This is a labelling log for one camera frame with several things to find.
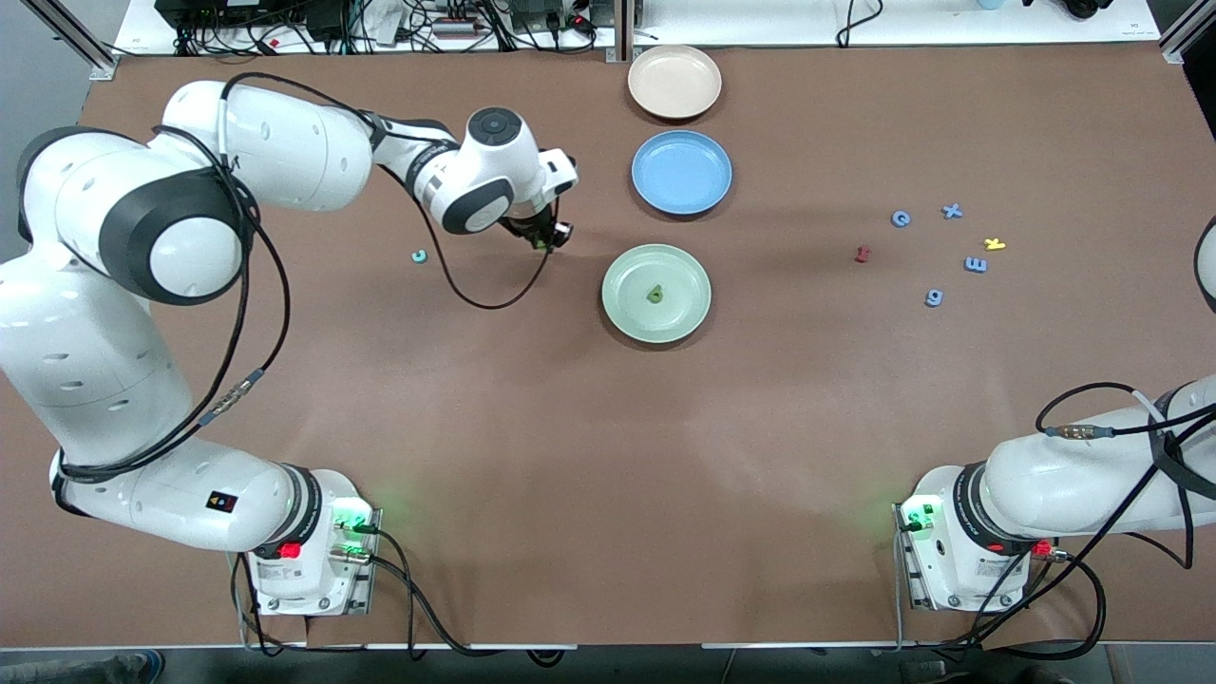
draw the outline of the black label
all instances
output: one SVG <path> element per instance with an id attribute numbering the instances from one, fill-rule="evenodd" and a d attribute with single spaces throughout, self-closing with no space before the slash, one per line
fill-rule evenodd
<path id="1" fill-rule="evenodd" d="M 232 494 L 212 492 L 212 495 L 207 497 L 207 508 L 213 511 L 232 512 L 233 506 L 236 506 L 236 497 Z"/>

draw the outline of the plate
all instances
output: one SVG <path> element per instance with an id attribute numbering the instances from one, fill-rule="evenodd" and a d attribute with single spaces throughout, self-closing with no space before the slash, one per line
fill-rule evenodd
<path id="1" fill-rule="evenodd" d="M 713 138 L 669 130 L 647 140 L 634 155 L 634 187 L 655 209 L 697 214 L 726 197 L 731 158 Z"/>
<path id="2" fill-rule="evenodd" d="M 722 92 L 722 72 L 696 47 L 660 45 L 634 60 L 629 92 L 657 117 L 686 119 L 714 105 Z"/>
<path id="3" fill-rule="evenodd" d="M 601 298 L 625 335 L 652 344 L 675 342 L 692 335 L 709 314 L 709 275 L 679 247 L 642 245 L 608 267 Z"/>

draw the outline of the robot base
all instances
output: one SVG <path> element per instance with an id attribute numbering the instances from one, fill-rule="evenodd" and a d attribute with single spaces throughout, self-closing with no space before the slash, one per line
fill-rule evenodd
<path id="1" fill-rule="evenodd" d="M 924 526 L 900 533 L 912 607 L 975 612 L 992 594 L 984 611 L 1001 612 L 1021 600 L 1028 562 L 1019 562 L 1004 583 L 995 587 L 1017 559 L 984 549 L 963 531 L 952 497 L 962 471 L 961 466 L 930 470 L 912 497 L 896 506 L 901 528 L 914 522 Z"/>
<path id="2" fill-rule="evenodd" d="M 259 594 L 261 615 L 365 615 L 371 606 L 373 565 L 349 560 L 375 554 L 379 537 L 359 534 L 351 525 L 379 525 L 378 510 L 359 498 L 355 486 L 332 470 L 314 470 L 321 486 L 316 529 L 294 559 L 246 560 Z"/>

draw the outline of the metal frame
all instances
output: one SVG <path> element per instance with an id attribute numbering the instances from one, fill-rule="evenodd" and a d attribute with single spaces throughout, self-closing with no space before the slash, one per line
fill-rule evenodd
<path id="1" fill-rule="evenodd" d="M 97 40 L 80 19 L 75 18 L 58 0 L 21 0 L 21 4 L 43 19 L 55 35 L 58 35 L 80 58 L 92 65 L 89 80 L 113 80 L 118 60 L 109 52 L 106 44 Z"/>
<path id="2" fill-rule="evenodd" d="M 609 63 L 627 65 L 642 54 L 642 49 L 634 45 L 636 12 L 635 0 L 613 0 L 613 47 L 604 51 L 604 57 Z"/>
<path id="3" fill-rule="evenodd" d="M 1212 26 L 1216 26 L 1216 0 L 1198 0 L 1161 34 L 1160 45 L 1165 61 L 1181 65 L 1182 54 Z"/>

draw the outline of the gray floor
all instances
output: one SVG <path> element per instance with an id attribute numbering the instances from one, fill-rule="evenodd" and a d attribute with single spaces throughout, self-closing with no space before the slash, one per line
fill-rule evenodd
<path id="1" fill-rule="evenodd" d="M 124 0 L 74 0 L 71 9 L 103 40 L 118 32 Z M 1150 0 L 1158 23 L 1171 23 L 1188 0 Z M 0 72 L 0 260 L 23 251 L 16 237 L 16 194 L 12 179 L 17 157 L 35 135 L 77 122 L 88 94 L 89 69 L 19 2 L 0 0 L 0 58 L 19 65 Z M 1097 649 L 1077 661 L 1053 666 L 1077 684 L 1189 684 L 1216 682 L 1214 645 L 1133 645 Z M 95 651 L 72 654 L 5 652 L 0 665 L 29 662 L 64 655 L 94 657 Z M 592 647 L 567 656 L 553 671 L 536 669 L 522 654 L 468 661 L 450 654 L 432 654 L 421 663 L 404 654 L 365 652 L 286 654 L 268 660 L 238 649 L 174 650 L 165 654 L 168 667 L 161 682 L 257 683 L 292 682 L 513 682 L 569 680 L 714 683 L 722 675 L 727 651 L 696 646 Z M 931 652 L 872 654 L 868 650 L 744 650 L 731 667 L 728 682 L 866 682 L 899 683 L 900 665 L 938 660 Z M 951 672 L 983 671 L 998 683 L 1009 682 L 1026 661 L 995 655 L 973 656 L 966 663 L 947 663 Z"/>

